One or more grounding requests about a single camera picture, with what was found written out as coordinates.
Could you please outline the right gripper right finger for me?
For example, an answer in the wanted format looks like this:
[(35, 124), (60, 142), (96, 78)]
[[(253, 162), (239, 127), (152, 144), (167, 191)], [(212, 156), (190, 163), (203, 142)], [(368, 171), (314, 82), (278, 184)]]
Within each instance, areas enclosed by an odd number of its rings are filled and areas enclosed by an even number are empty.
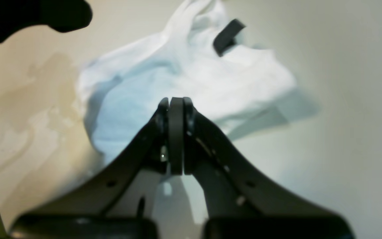
[(290, 192), (257, 170), (189, 97), (168, 109), (173, 175), (192, 175), (209, 219), (204, 239), (353, 239), (338, 214)]

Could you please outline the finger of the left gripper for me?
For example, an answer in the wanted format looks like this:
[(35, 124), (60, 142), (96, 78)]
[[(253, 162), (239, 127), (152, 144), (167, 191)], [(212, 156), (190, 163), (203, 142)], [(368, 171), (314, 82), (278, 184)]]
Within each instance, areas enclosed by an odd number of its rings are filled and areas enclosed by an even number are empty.
[(32, 26), (48, 26), (60, 33), (83, 29), (92, 17), (85, 0), (0, 0), (0, 44)]

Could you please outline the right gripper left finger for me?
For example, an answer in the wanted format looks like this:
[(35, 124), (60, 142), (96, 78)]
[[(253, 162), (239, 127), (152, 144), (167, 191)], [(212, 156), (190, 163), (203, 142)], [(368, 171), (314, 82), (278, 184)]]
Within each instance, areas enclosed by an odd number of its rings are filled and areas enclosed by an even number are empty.
[(150, 219), (157, 184), (167, 170), (165, 145), (169, 101), (105, 169), (57, 199), (17, 218), (11, 239), (157, 239)]

